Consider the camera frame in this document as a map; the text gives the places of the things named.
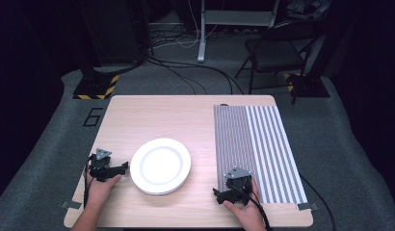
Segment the person's left hand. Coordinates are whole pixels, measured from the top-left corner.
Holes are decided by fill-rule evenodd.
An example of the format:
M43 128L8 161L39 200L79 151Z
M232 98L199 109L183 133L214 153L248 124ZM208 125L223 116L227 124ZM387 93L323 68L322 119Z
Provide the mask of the person's left hand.
M97 180L92 182L90 184L86 206L94 210L101 209L109 198L109 194L112 188L120 179L121 176L116 175L115 177L108 179L105 182L99 182Z

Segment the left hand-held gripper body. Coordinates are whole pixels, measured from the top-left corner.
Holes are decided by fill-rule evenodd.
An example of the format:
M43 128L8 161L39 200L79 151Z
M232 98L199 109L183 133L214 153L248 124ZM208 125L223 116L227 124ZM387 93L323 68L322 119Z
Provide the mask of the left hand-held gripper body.
M111 151L97 148L95 153L90 156L90 175L99 182L105 182L117 174L110 167L112 154Z

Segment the black yellow striped base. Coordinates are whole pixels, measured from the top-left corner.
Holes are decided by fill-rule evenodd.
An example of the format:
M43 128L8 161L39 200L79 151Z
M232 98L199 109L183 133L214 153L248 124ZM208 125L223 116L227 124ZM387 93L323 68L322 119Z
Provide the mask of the black yellow striped base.
M119 76L101 76L98 78L97 83L91 83L82 79L73 92L74 99L82 100L104 100L108 99L118 82Z
M292 96L292 105L299 97L329 97L329 92L321 79L309 79L307 76L289 73L284 74L284 79Z

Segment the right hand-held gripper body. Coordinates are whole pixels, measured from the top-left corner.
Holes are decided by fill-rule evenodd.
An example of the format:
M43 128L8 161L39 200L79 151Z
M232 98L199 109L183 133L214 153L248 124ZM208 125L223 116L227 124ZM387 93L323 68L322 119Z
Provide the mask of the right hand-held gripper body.
M235 203L247 204L252 193L251 174L240 167L235 167L225 176L227 190L231 190Z

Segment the dark cabinet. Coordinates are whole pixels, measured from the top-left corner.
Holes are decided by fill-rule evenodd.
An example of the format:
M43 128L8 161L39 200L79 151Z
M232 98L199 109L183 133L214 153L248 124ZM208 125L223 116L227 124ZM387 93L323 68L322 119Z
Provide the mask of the dark cabinet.
M77 0L99 67L135 68L148 49L144 0Z

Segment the grey striped placemat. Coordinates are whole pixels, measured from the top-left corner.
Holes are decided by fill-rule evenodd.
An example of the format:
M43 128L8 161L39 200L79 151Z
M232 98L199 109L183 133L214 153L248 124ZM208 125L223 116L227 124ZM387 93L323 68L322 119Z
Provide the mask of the grey striped placemat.
M239 167L251 173L265 203L307 201L290 143L276 106L216 106L218 189Z

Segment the person's right hand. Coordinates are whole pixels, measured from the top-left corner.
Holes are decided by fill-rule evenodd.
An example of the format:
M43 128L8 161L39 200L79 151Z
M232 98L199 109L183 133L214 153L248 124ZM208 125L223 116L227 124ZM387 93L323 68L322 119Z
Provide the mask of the person's right hand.
M237 207L235 204L225 200L223 205L240 222L245 231L267 231L263 216L257 207L258 188L256 182L251 180L252 193L251 201L244 207Z

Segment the black folding chair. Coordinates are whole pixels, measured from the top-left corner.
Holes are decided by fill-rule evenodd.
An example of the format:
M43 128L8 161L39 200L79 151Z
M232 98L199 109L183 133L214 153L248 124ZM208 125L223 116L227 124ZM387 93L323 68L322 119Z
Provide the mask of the black folding chair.
M304 76L310 53L322 35L322 23L315 19L286 20L268 28L259 38L245 41L248 56L235 77L250 63L249 93L254 90L254 73L299 70Z

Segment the white metal stand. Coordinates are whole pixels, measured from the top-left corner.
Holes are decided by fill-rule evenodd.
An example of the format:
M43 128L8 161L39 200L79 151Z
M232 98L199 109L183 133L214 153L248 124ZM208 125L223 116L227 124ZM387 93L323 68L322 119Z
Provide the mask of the white metal stand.
M199 33L200 43L197 54L197 61L199 63L203 63L205 61L207 25L271 27L275 24L279 2L280 0L273 0L273 8L267 12L248 12L207 10L206 0L201 0Z

